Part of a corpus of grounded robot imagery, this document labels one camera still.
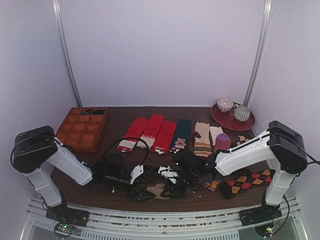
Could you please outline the tan ribbed sock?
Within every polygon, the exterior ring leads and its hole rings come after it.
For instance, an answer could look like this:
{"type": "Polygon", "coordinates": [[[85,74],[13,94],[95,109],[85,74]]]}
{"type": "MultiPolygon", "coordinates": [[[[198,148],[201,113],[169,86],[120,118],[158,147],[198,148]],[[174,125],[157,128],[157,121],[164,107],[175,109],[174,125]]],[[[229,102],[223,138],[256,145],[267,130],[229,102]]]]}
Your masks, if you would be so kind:
{"type": "Polygon", "coordinates": [[[146,188],[146,190],[152,194],[154,194],[154,199],[157,200],[170,200],[169,197],[162,197],[161,193],[164,191],[165,189],[165,184],[164,183],[158,183],[154,186],[148,186],[146,188]]]}

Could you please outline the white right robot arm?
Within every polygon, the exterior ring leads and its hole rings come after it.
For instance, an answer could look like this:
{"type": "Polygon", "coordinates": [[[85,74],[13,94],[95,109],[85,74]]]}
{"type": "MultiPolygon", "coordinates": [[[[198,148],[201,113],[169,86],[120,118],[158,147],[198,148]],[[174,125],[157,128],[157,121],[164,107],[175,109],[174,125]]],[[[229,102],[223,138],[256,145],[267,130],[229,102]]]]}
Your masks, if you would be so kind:
{"type": "Polygon", "coordinates": [[[217,175],[228,176],[266,160],[277,160],[277,170],[243,174],[220,184],[225,199],[232,199],[256,185],[267,185],[264,204],[256,210],[259,220],[268,220],[282,201],[295,177],[308,165],[304,140],[301,134],[279,121],[272,121],[268,129],[258,136],[230,149],[219,149],[202,159],[188,149],[176,153],[172,162],[181,170],[172,184],[174,190],[182,190],[195,181],[211,182],[217,175]]]}

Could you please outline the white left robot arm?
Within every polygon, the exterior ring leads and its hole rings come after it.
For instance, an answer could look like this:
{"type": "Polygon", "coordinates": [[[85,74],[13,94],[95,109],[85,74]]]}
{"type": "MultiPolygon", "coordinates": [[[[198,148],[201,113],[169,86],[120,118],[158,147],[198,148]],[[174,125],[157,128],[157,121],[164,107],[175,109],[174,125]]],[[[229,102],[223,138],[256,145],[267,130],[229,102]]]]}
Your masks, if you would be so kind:
{"type": "Polygon", "coordinates": [[[52,213],[61,222],[72,218],[72,211],[63,204],[63,194],[54,184],[44,165],[49,164],[72,178],[78,185],[91,191],[99,191],[106,183],[121,183],[132,186],[145,173],[141,163],[130,172],[130,178],[121,177],[122,167],[115,160],[119,154],[104,152],[94,165],[80,161],[71,146],[62,143],[51,126],[45,125],[19,133],[14,140],[10,163],[22,173],[35,190],[52,208],[52,213]]]}

